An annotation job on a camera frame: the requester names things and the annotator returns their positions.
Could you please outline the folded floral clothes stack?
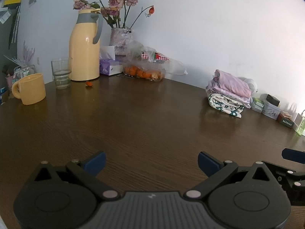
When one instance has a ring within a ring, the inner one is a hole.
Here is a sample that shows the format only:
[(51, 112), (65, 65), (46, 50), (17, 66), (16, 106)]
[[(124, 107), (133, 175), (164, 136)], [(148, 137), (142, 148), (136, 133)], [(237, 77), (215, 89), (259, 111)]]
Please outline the folded floral clothes stack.
[(209, 105), (226, 114), (241, 118), (245, 108), (251, 108), (251, 90), (243, 80), (217, 69), (208, 82), (206, 93)]

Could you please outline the green transparent bottle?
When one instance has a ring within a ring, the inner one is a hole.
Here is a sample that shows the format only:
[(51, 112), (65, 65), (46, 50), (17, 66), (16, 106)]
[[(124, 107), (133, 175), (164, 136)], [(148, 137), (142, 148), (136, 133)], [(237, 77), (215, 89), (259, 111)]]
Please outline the green transparent bottle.
[(304, 132), (304, 111), (302, 111), (301, 114), (297, 114), (295, 120), (294, 120), (294, 125), (293, 125), (293, 130), (298, 134), (302, 135)]

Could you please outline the dark red labelled box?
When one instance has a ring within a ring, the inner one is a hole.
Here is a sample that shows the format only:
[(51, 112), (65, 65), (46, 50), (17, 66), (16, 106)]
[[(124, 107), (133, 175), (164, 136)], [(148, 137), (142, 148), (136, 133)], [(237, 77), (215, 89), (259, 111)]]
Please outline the dark red labelled box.
[(277, 117), (277, 121), (288, 127), (288, 128), (292, 128), (294, 125), (294, 122), (291, 120), (291, 116), (289, 113), (285, 112), (285, 111), (281, 111)]

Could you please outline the small white printed box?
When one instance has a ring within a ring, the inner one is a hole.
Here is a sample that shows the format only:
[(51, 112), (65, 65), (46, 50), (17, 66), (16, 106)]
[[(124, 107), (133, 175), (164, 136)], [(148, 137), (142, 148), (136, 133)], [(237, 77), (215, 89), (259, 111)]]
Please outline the small white printed box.
[(277, 120), (277, 117), (278, 117), (279, 113), (281, 112), (280, 107), (270, 104), (266, 100), (266, 98), (263, 100), (263, 103), (264, 103), (264, 108), (263, 108), (262, 114), (269, 118)]

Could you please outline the small black box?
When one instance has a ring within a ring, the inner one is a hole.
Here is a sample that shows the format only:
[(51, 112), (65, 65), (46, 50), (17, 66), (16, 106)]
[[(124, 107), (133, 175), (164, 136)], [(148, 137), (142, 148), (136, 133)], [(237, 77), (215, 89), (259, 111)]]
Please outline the small black box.
[(279, 104), (280, 104), (279, 99), (277, 99), (276, 97), (274, 97), (270, 94), (267, 95), (266, 100), (274, 106), (279, 106)]

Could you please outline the green white small boxes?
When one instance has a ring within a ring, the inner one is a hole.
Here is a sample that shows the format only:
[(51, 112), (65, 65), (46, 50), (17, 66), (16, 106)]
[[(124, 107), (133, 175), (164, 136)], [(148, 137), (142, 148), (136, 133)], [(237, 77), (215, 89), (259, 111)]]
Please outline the green white small boxes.
[(251, 106), (252, 110), (254, 110), (258, 113), (262, 113), (263, 108), (264, 108), (264, 103), (263, 103), (263, 101), (259, 100), (258, 98), (252, 98), (250, 106)]

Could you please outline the white round fan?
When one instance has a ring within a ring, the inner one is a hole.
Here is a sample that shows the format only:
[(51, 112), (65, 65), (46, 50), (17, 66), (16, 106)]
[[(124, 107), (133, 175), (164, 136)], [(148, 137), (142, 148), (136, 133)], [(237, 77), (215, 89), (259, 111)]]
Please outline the white round fan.
[(256, 81), (254, 81), (253, 79), (245, 78), (245, 77), (239, 77), (239, 78), (248, 85), (252, 94), (258, 92), (258, 85), (257, 85)]

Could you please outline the yellow ceramic mug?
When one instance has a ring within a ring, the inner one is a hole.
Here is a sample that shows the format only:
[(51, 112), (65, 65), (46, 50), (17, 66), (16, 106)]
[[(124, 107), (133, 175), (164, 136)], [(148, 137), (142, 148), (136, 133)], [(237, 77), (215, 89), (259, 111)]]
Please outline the yellow ceramic mug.
[(46, 89), (42, 73), (23, 77), (13, 83), (12, 94), (26, 106), (42, 101), (46, 97)]

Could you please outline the purple tissue box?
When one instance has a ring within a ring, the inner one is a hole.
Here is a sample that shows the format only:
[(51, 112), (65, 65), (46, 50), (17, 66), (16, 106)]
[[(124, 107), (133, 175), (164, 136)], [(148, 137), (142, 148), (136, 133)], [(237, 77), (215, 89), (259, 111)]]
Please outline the purple tissue box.
[(116, 60), (114, 46), (100, 46), (99, 71), (105, 76), (113, 76), (123, 72), (123, 65)]

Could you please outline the clear drinking glass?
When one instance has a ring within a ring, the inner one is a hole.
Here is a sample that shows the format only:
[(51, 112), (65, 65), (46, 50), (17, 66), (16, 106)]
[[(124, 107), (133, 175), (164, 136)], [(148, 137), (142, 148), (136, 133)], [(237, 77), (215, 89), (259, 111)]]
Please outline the clear drinking glass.
[(64, 90), (70, 87), (71, 58), (61, 57), (51, 60), (52, 74), (56, 89)]

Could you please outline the lavender sprigs in pot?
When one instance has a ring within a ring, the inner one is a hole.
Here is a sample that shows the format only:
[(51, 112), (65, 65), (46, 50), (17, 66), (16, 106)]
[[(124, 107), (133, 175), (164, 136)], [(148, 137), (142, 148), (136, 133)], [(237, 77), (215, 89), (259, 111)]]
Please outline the lavender sprigs in pot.
[(36, 73), (36, 67), (32, 64), (35, 54), (35, 48), (28, 48), (23, 42), (23, 51), (21, 58), (4, 55), (6, 63), (1, 67), (5, 76), (8, 90), (11, 91), (13, 84), (23, 77)]

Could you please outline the plastic bag of oranges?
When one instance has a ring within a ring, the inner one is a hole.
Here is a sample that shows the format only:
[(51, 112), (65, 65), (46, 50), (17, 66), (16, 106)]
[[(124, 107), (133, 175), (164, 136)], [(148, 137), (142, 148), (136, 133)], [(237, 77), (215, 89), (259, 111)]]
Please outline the plastic bag of oranges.
[(154, 82), (161, 81), (166, 74), (175, 76), (188, 74), (182, 62), (169, 58), (153, 48), (143, 46), (137, 41), (132, 41), (126, 46), (122, 65), (124, 75)]

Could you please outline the wrapped flower vase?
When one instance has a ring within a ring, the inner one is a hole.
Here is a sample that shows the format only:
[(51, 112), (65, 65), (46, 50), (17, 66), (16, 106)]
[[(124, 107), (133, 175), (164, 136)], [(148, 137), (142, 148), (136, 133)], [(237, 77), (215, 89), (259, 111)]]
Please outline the wrapped flower vase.
[(133, 41), (133, 31), (129, 28), (112, 28), (109, 46), (114, 47), (115, 55), (125, 55), (129, 42)]

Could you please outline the pink flower bouquet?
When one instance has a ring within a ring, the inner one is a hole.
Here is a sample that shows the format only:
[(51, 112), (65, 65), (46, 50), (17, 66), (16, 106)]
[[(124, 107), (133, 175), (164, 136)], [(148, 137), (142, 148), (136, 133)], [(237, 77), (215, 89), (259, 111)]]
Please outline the pink flower bouquet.
[(150, 17), (154, 14), (153, 5), (141, 8), (139, 15), (133, 23), (128, 26), (127, 18), (132, 7), (138, 4), (139, 0), (96, 0), (89, 2), (87, 0), (73, 0), (73, 9), (92, 9), (94, 12), (100, 13), (102, 18), (111, 28), (128, 28), (131, 29), (141, 15)]

